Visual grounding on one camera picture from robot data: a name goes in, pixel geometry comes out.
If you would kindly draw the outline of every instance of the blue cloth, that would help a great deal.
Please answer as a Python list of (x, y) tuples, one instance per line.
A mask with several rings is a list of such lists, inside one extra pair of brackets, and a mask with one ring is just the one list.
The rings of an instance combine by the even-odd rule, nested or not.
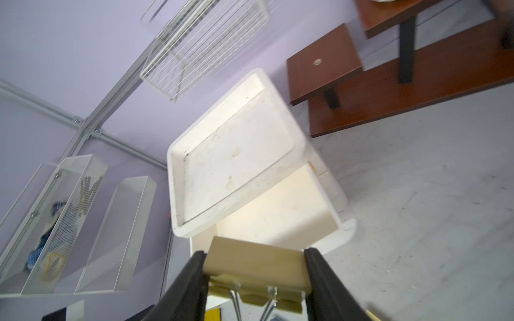
[[(66, 205), (66, 202), (56, 202), (51, 210), (52, 217), (54, 217), (55, 214), (57, 214), (57, 212), (64, 207), (64, 205)], [(41, 255), (41, 252), (43, 251), (43, 248), (45, 247), (46, 241), (48, 241), (48, 238), (50, 237), (50, 233), (52, 233), (52, 231), (53, 228), (51, 228), (50, 231), (43, 234), (40, 238), (38, 247), (34, 251), (31, 251), (29, 253), (27, 263), (25, 264), (25, 269), (27, 271), (30, 272), (34, 268), (39, 256)]]

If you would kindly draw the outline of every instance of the white wire rack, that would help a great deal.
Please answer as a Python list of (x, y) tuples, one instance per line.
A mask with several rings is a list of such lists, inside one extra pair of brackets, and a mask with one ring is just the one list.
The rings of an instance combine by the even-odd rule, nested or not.
[(176, 101), (270, 20), (264, 0), (188, 0), (158, 34), (141, 78)]

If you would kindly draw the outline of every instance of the table leg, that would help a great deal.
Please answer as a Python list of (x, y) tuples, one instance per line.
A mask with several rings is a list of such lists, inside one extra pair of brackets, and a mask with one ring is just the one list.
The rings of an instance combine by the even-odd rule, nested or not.
[(398, 82), (400, 84), (412, 82), (415, 42), (416, 16), (413, 16), (400, 23), (400, 59), (398, 62)]
[(507, 25), (502, 34), (501, 45), (503, 49), (514, 48), (514, 14), (507, 18)]
[(337, 98), (336, 90), (332, 87), (323, 92), (326, 102), (330, 109), (339, 108), (339, 99)]

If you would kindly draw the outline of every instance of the yellow object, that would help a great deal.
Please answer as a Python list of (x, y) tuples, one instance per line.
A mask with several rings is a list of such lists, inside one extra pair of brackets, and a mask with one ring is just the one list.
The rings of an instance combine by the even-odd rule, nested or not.
[(244, 303), (264, 306), (273, 297), (277, 309), (302, 313), (304, 295), (312, 292), (302, 251), (214, 236), (204, 263), (209, 295), (230, 297), (238, 290)]
[(366, 314), (370, 317), (370, 319), (372, 321), (382, 321), (378, 318), (378, 316), (376, 316), (373, 312), (371, 312), (370, 310), (366, 310)]
[(67, 257), (59, 252), (50, 252), (45, 259), (45, 267), (39, 278), (43, 282), (55, 280), (64, 270)]
[(205, 312), (205, 321), (221, 321), (221, 319), (219, 309), (212, 309)]

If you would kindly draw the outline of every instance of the floor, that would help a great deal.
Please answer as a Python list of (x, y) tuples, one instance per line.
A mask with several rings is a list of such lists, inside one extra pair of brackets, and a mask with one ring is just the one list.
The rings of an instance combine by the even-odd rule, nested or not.
[[(419, 26), (418, 46), (489, 18), (479, 1), (457, 1)], [(396, 48), (370, 53), (365, 68)], [(313, 139), (348, 195), (342, 218), (358, 220), (325, 258), (363, 308), (390, 321), (512, 320), (513, 101), (510, 84)], [(291, 111), (308, 128), (306, 103)], [(188, 250), (175, 239), (169, 284)], [(231, 303), (221, 311), (236, 320)], [(260, 313), (242, 306), (244, 320)]]

